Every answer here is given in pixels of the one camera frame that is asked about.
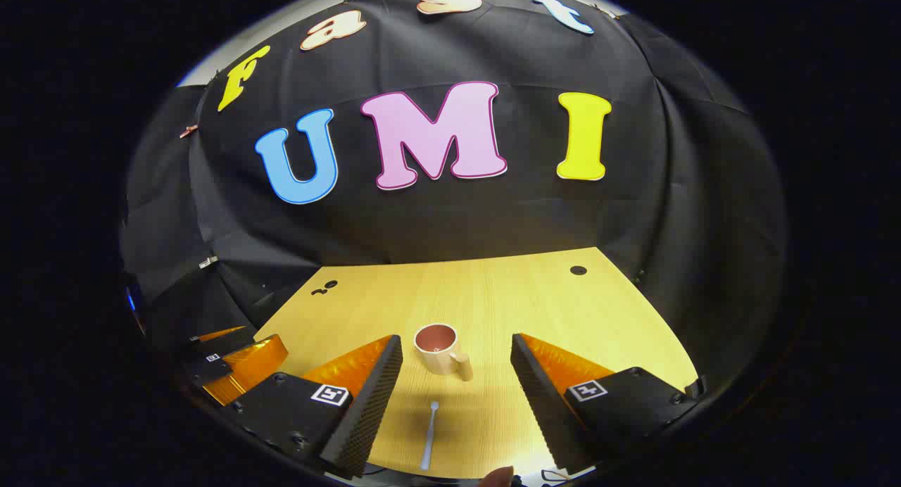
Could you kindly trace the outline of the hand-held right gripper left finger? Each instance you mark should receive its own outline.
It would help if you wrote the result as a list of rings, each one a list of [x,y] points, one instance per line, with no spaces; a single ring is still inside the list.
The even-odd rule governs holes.
[[[229,404],[229,423],[306,470],[362,477],[402,364],[389,334],[303,376],[273,372]]]

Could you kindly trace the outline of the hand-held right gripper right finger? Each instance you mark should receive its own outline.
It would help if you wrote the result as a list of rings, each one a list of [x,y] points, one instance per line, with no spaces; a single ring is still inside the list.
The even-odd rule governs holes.
[[[620,372],[513,334],[510,362],[557,468],[618,467],[657,448],[698,398],[642,367]]]

